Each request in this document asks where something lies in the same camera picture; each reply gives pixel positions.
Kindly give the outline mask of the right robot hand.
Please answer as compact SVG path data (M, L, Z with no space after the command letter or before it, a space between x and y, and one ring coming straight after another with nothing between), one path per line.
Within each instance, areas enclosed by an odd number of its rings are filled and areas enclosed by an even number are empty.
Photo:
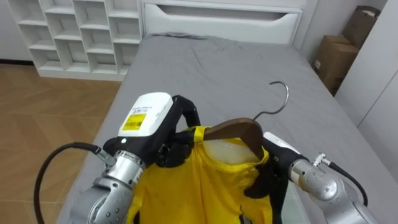
M297 160L308 159L271 132L263 134L262 146L268 152L269 158L265 164L256 167L259 175L252 186L244 190L244 194L254 199L270 196L282 200L286 195L292 164Z

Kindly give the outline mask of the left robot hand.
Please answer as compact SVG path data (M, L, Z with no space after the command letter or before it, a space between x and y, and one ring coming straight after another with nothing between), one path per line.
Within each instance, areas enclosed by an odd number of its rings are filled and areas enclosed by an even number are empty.
M177 123L184 117L189 128L201 125L196 106L189 99L164 92L141 95L122 122L115 138L103 149L115 156L127 151L149 167L158 159L159 150L175 136Z

